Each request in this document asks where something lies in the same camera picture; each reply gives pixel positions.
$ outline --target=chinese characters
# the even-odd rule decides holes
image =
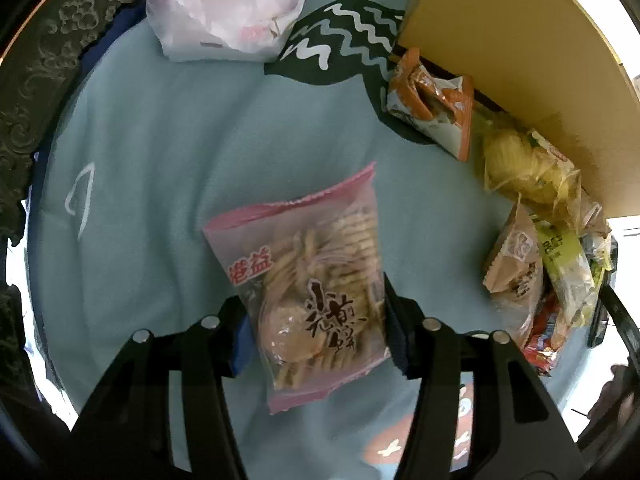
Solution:
[[[525,294],[529,293],[531,283],[535,279],[535,275],[538,270],[536,268],[536,263],[531,262],[529,264],[529,269],[527,269],[526,274],[524,274],[516,283],[511,287],[511,291],[516,295],[516,298],[521,298]]]
[[[242,257],[231,264],[228,275],[231,283],[238,286],[267,272],[271,267],[271,250],[268,246],[263,246],[260,250],[252,252],[248,258]]]
[[[355,349],[353,338],[357,323],[366,322],[366,317],[355,317],[353,300],[344,293],[324,291],[322,283],[311,279],[307,290],[310,299],[305,301],[305,308],[310,311],[306,322],[306,330],[315,337],[318,330],[327,335],[327,347],[339,352],[342,348]]]
[[[562,246],[562,235],[554,226],[550,226],[550,230],[553,231],[554,236],[542,242],[542,248],[552,260],[555,260],[560,254],[560,251],[556,251],[556,249]]]

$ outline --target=plastic wrapper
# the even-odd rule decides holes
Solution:
[[[579,235],[593,234],[606,238],[610,232],[611,228],[604,217],[602,206],[582,190]]]
[[[591,267],[591,275],[596,289],[594,299],[580,311],[574,320],[574,328],[587,326],[591,322],[598,301],[598,295],[604,282],[605,272],[613,270],[611,261],[611,234],[606,237],[598,234],[587,234],[581,239],[584,254]]]
[[[531,336],[523,354],[539,375],[548,376],[558,364],[558,355],[571,330],[571,322],[562,313],[562,305],[554,291],[545,296],[542,308],[533,320]]]
[[[580,230],[580,171],[536,130],[498,127],[483,139],[484,188],[499,190],[553,224]]]
[[[274,61],[305,0],[146,0],[146,16],[174,61]]]
[[[529,338],[542,285],[536,227],[518,200],[489,256],[484,286],[519,348]]]
[[[410,48],[389,82],[386,109],[430,137],[458,160],[469,153],[474,88],[468,76],[433,77],[420,63],[420,51]]]
[[[213,218],[204,233],[246,305],[272,413],[323,399],[387,355],[373,165],[293,202]]]
[[[589,262],[573,229],[534,220],[546,272],[562,305],[564,322],[571,325],[583,309],[593,311],[598,301]]]

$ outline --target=white plastic bag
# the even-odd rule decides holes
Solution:
[[[174,61],[274,61],[305,0],[146,0],[146,16]]]

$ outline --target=pink snack bag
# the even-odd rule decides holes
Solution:
[[[324,399],[388,357],[374,173],[203,229],[249,312],[271,413]]]

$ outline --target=cartoon print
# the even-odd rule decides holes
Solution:
[[[361,74],[381,122],[405,139],[432,144],[386,113],[386,88],[393,68],[388,56],[401,22],[402,12],[375,2],[336,0],[296,23],[279,59],[265,64],[264,73],[318,86]]]

